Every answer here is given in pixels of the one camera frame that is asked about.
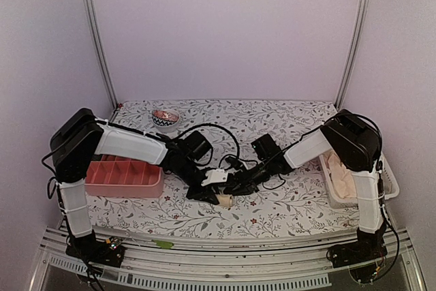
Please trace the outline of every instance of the white bowl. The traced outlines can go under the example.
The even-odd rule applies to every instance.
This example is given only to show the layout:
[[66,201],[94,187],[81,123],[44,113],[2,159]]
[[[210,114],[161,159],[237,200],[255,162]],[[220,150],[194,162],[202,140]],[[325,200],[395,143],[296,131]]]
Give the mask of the white bowl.
[[153,125],[162,133],[176,131],[180,124],[180,114],[173,109],[159,109],[151,112]]

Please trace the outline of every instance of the bowl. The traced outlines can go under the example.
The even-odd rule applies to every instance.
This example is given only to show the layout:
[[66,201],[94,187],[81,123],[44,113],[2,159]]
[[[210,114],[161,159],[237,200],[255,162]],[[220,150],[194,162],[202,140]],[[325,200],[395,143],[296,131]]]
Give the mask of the bowl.
[[157,109],[151,112],[151,120],[160,132],[171,133],[180,124],[180,114],[173,109]]

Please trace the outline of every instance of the beige cloth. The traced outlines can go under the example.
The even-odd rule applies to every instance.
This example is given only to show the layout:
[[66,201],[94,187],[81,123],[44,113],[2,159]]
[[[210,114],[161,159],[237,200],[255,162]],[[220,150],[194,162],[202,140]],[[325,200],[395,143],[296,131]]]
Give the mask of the beige cloth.
[[356,184],[354,184],[351,171],[342,164],[334,151],[325,153],[324,157],[336,194],[341,199],[356,198]]

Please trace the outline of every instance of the white wall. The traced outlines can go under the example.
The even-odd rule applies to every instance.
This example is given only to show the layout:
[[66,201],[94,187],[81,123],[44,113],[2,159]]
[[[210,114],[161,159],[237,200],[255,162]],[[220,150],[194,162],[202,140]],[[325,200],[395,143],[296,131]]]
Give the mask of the white wall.
[[436,0],[371,0],[345,107],[380,126],[394,201],[436,284]]
[[60,218],[40,164],[48,141],[81,106],[110,105],[82,0],[0,0],[0,22],[0,290],[21,291]]
[[120,100],[330,100],[358,0],[95,0]]

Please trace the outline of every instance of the vent grille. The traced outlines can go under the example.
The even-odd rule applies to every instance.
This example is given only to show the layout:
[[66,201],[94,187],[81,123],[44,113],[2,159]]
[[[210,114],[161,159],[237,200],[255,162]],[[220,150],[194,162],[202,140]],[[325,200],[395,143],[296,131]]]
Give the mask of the vent grille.
[[[81,275],[84,275],[87,270],[86,266],[80,261],[56,255],[51,255],[50,264]],[[108,281],[152,291],[303,291],[331,286],[327,274],[281,281],[213,283],[158,279],[135,273],[119,272],[117,280]]]

